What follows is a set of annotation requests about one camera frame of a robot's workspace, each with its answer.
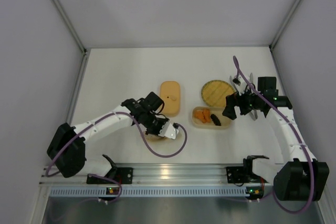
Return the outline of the orange lunch box lid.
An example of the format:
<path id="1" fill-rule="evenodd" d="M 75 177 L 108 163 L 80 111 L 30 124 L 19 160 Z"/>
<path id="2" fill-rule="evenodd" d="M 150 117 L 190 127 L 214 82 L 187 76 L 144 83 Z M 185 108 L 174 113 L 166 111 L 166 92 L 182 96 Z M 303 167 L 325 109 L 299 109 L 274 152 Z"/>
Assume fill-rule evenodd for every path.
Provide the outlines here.
<path id="1" fill-rule="evenodd" d="M 181 106 L 181 87 L 176 81 L 164 81 L 160 86 L 160 98 L 164 101 L 164 111 L 179 111 Z"/>

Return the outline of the patterned beige lunch box lid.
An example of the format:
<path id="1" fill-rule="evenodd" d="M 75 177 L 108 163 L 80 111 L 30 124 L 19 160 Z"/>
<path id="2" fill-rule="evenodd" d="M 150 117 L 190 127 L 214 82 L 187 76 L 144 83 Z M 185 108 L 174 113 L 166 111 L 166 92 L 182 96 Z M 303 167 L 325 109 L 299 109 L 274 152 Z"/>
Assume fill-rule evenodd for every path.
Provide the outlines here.
<path id="1" fill-rule="evenodd" d="M 170 139 L 170 138 L 167 138 L 167 137 L 160 137 L 159 134 L 158 135 L 150 134 L 147 131 L 144 131 L 144 136 L 145 136 L 146 140 L 150 140 L 150 141 Z"/>

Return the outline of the black sea cucumber food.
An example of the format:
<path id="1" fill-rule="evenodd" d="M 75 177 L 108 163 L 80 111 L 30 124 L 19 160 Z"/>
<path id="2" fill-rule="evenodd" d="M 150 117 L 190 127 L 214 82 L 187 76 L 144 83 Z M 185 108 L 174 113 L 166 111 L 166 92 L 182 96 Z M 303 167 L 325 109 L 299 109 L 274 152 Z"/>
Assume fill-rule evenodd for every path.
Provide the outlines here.
<path id="1" fill-rule="evenodd" d="M 212 122 L 214 123 L 214 125 L 216 125 L 216 126 L 221 126 L 222 125 L 219 118 L 215 114 L 211 114 L 210 118 L 211 118 Z"/>

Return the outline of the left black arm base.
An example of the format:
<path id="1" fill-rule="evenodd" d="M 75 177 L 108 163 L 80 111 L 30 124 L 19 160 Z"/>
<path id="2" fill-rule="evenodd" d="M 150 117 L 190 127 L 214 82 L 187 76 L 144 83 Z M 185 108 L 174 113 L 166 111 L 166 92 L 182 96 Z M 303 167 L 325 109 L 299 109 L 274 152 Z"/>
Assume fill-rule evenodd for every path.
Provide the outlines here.
<path id="1" fill-rule="evenodd" d="M 105 178 L 113 179 L 117 181 L 119 184 L 132 184 L 133 180 L 133 168 L 132 167 L 117 167 L 113 168 L 110 172 L 105 175 Z M 95 185 L 103 185 L 103 184 L 113 184 L 113 182 L 94 177 L 94 176 L 87 176 L 86 180 L 87 184 L 95 184 Z"/>

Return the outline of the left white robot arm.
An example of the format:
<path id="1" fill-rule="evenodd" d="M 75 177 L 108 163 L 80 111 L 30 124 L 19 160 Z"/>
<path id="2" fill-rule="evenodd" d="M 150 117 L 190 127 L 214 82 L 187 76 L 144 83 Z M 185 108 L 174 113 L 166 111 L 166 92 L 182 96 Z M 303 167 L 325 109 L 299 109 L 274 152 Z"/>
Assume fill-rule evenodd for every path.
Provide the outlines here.
<path id="1" fill-rule="evenodd" d="M 58 127 L 47 154 L 64 178 L 80 172 L 110 177 L 115 170 L 112 159 L 92 151 L 95 143 L 111 133 L 141 124 L 146 133 L 175 139 L 178 130 L 165 116 L 156 111 L 164 104 L 154 92 L 146 98 L 127 99 L 112 111 L 96 119 L 71 126 L 64 123 Z"/>

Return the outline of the metal food tongs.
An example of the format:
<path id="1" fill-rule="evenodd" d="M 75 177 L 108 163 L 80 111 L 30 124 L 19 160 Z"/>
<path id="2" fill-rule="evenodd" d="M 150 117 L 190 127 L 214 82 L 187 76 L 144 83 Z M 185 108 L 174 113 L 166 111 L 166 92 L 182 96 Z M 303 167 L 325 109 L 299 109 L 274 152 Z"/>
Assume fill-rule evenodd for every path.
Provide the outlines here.
<path id="1" fill-rule="evenodd" d="M 247 91 L 251 92 L 250 87 L 248 86 L 248 84 L 243 80 L 243 78 L 241 76 L 239 76 L 239 80 L 241 81 L 241 85 L 240 86 L 234 86 L 232 85 L 232 87 L 234 88 L 234 90 L 236 92 L 239 92 L 240 94 L 246 93 Z M 258 114 L 257 111 L 255 109 L 253 109 L 250 113 L 249 113 L 250 117 L 255 121 L 258 119 Z"/>

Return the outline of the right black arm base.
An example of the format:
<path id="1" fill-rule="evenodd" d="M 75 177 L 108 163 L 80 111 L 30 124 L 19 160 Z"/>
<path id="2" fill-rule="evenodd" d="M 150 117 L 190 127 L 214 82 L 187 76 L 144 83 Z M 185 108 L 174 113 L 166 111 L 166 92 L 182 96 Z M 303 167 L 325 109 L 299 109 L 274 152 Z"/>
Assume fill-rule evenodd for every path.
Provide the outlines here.
<path id="1" fill-rule="evenodd" d="M 260 176 L 254 174 L 251 169 L 243 166 L 228 166 L 226 167 L 227 182 L 229 184 L 246 184 L 246 183 L 267 183 Z"/>

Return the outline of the beige lunch box container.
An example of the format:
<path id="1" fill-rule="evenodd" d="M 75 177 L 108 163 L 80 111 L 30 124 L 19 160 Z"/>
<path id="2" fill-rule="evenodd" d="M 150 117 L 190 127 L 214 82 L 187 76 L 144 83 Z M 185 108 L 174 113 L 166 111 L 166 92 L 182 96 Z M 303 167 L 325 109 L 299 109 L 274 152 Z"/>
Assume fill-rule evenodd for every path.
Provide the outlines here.
<path id="1" fill-rule="evenodd" d="M 222 125 L 221 126 L 216 126 L 216 125 L 214 125 L 214 123 L 212 121 L 211 121 L 211 123 L 203 123 L 201 120 L 195 118 L 194 117 L 194 112 L 196 110 L 203 110 L 203 109 L 209 109 L 211 114 L 215 114 L 219 118 Z M 192 111 L 192 123 L 195 127 L 198 127 L 200 129 L 211 129 L 211 130 L 226 129 L 226 128 L 230 127 L 232 121 L 229 118 L 223 116 L 222 112 L 223 112 L 223 108 L 197 106 Z"/>

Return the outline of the orange lunch box container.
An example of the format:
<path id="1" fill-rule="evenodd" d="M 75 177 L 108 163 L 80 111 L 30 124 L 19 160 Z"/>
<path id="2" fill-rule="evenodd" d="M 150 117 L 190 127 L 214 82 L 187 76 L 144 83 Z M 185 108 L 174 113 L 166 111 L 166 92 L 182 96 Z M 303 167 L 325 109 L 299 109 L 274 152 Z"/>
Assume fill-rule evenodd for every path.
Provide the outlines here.
<path id="1" fill-rule="evenodd" d="M 164 111 L 163 114 L 168 117 L 178 116 L 180 111 Z"/>

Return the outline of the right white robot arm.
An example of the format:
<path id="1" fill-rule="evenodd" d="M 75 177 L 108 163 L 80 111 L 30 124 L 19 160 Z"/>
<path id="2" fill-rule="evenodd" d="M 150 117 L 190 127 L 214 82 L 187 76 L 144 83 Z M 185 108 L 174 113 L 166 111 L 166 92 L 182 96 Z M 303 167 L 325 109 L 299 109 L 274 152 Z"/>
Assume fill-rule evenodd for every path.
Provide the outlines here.
<path id="1" fill-rule="evenodd" d="M 243 160 L 242 174 L 233 169 L 228 182 L 260 179 L 272 184 L 281 201 L 320 200 L 329 176 L 325 162 L 317 161 L 308 149 L 295 122 L 292 105 L 287 96 L 279 95 L 276 77 L 259 77 L 258 83 L 247 84 L 242 77 L 230 77 L 235 92 L 226 97 L 222 115 L 235 120 L 235 109 L 241 115 L 260 111 L 270 124 L 282 154 L 282 163 L 265 155 L 249 155 Z"/>

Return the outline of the orange fried chicken piece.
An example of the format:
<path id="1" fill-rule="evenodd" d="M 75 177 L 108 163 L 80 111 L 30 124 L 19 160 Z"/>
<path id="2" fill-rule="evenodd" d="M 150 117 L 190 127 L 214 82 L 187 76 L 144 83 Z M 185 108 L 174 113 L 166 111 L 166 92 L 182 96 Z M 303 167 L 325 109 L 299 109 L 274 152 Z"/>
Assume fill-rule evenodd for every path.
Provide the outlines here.
<path id="1" fill-rule="evenodd" d="M 203 111 L 202 110 L 196 110 L 194 112 L 194 117 L 201 120 L 201 121 L 204 120 Z"/>

